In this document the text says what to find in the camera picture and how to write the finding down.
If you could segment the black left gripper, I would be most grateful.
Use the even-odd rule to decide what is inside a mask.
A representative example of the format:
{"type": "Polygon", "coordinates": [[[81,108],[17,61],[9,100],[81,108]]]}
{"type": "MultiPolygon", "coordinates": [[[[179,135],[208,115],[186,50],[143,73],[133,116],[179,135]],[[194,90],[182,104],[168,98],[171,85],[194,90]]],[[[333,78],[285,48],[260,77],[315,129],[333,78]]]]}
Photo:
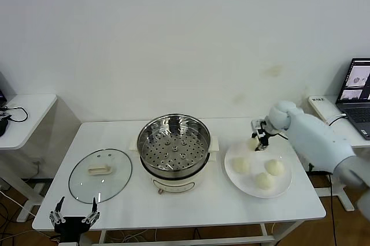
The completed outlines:
{"type": "Polygon", "coordinates": [[[61,207],[64,197],[56,204],[55,209],[50,212],[49,218],[54,225],[54,231],[60,234],[60,242],[79,242],[83,233],[88,231],[88,225],[93,225],[99,219],[100,212],[95,198],[92,201],[92,210],[84,217],[63,217],[61,207]]]}

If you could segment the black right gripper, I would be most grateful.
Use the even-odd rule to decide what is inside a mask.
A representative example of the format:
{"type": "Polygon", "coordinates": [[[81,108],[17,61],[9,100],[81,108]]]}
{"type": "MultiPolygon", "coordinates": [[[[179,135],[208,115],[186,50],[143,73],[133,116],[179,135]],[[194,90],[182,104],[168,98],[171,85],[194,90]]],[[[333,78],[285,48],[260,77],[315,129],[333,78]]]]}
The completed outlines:
{"type": "Polygon", "coordinates": [[[252,139],[258,140],[255,151],[264,151],[269,146],[269,136],[276,136],[280,133],[280,130],[272,125],[268,117],[261,120],[260,127],[265,133],[261,134],[259,130],[255,130],[251,134],[252,139]]]}

